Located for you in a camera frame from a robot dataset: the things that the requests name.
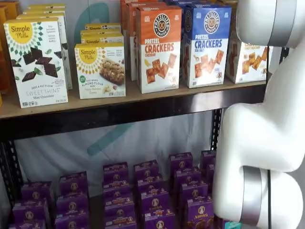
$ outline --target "shelf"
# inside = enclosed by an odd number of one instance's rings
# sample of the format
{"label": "shelf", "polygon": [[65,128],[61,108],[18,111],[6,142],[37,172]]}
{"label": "shelf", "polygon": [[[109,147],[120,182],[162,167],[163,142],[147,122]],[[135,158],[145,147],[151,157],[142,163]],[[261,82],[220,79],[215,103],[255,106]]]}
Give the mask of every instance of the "shelf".
{"label": "shelf", "polygon": [[69,102],[20,108],[17,94],[3,96],[0,107],[0,139],[21,139],[185,115],[226,108],[235,103],[259,103],[264,82],[179,89],[141,94],[136,82],[126,81],[126,97],[80,100],[77,86],[69,91]]}

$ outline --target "blue cracker box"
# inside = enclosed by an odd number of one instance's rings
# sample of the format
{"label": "blue cracker box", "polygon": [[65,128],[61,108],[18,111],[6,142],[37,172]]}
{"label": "blue cracker box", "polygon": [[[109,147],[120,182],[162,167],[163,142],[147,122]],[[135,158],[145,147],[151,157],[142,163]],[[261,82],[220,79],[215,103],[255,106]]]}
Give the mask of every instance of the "blue cracker box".
{"label": "blue cracker box", "polygon": [[202,3],[184,9],[183,78],[189,88],[224,83],[231,10]]}

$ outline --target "cracker box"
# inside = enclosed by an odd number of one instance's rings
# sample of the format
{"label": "cracker box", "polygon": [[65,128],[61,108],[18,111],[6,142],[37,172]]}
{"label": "cracker box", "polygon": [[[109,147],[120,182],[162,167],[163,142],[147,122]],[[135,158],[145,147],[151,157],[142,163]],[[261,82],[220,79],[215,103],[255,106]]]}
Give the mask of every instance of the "cracker box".
{"label": "cracker box", "polygon": [[157,160],[152,160],[134,165],[133,170],[135,178],[140,180],[157,176],[159,174],[159,165]]}
{"label": "cracker box", "polygon": [[164,181],[162,179],[162,175],[158,174],[155,177],[148,177],[145,179],[138,180],[138,192],[146,192],[156,188],[163,188]]}
{"label": "cracker box", "polygon": [[142,93],[179,87],[181,9],[137,8],[138,85]]}
{"label": "cracker box", "polygon": [[171,208],[147,211],[143,214],[146,229],[176,229],[175,214]]}
{"label": "cracker box", "polygon": [[231,7],[192,4],[184,10],[183,77],[187,86],[223,84]]}
{"label": "cracker box", "polygon": [[60,196],[56,201],[56,207],[58,214],[63,214],[68,211],[89,209],[87,193],[71,192],[67,195]]}
{"label": "cracker box", "polygon": [[88,193],[87,172],[84,171],[67,176],[61,176],[59,185],[62,195],[67,195],[71,192]]}
{"label": "cracker box", "polygon": [[127,162],[105,165],[103,166],[103,173],[105,182],[128,179]]}
{"label": "cracker box", "polygon": [[106,217],[105,229],[136,229],[137,220],[134,212],[129,212],[125,217]]}
{"label": "cracker box", "polygon": [[55,219],[56,229],[82,228],[89,225],[89,213],[86,209],[58,214]]}
{"label": "cracker box", "polygon": [[185,227],[190,229],[214,228],[213,202],[210,196],[187,200],[185,206]]}
{"label": "cracker box", "polygon": [[123,195],[117,198],[105,199],[105,216],[123,217],[127,213],[134,212],[132,194]]}
{"label": "cracker box", "polygon": [[152,189],[141,193],[142,212],[155,211],[170,206],[168,191],[164,188]]}
{"label": "cracker box", "polygon": [[130,194],[131,187],[129,181],[126,180],[116,180],[108,181],[103,184],[103,196],[104,198],[120,197],[124,194]]}
{"label": "cracker box", "polygon": [[21,108],[68,102],[58,19],[4,23]]}
{"label": "cracker box", "polygon": [[119,23],[96,23],[96,24],[86,24],[86,30],[100,30],[100,29],[119,29],[121,30],[121,24]]}
{"label": "cracker box", "polygon": [[34,19],[34,18],[58,18],[58,25],[60,29],[61,45],[63,47],[63,52],[55,53],[58,58],[63,60],[66,84],[68,89],[72,89],[72,80],[71,80],[71,67],[70,67],[70,58],[68,52],[68,42],[66,34],[66,22],[64,13],[42,13],[42,14],[22,14],[17,17],[17,19]]}
{"label": "cracker box", "polygon": [[13,215],[16,223],[44,220],[50,228],[50,215],[46,199],[17,201],[13,207]]}
{"label": "cracker box", "polygon": [[81,99],[126,95],[123,43],[77,44],[75,58]]}

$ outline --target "pretzelized logo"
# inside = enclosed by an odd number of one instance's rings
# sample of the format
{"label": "pretzelized logo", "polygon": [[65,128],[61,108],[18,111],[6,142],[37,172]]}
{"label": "pretzelized logo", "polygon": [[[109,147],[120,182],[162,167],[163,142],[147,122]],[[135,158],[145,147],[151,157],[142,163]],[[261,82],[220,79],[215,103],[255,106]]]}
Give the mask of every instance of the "pretzelized logo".
{"label": "pretzelized logo", "polygon": [[204,28],[210,34],[215,33],[218,30],[219,22],[220,19],[218,13],[210,11],[204,19]]}
{"label": "pretzelized logo", "polygon": [[153,28],[158,37],[165,37],[170,31],[170,19],[166,14],[159,14],[154,20]]}

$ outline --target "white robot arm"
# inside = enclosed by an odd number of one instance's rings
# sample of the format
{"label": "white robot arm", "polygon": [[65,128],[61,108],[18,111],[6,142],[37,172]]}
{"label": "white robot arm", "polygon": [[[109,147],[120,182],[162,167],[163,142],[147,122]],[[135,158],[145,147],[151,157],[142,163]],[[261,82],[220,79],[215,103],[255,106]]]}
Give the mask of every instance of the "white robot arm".
{"label": "white robot arm", "polygon": [[214,211],[226,220],[267,229],[270,169],[272,229],[296,229],[303,197],[285,172],[298,169],[305,154],[305,1],[239,0],[236,28],[245,43],[295,51],[271,77],[262,104],[236,104],[225,112]]}

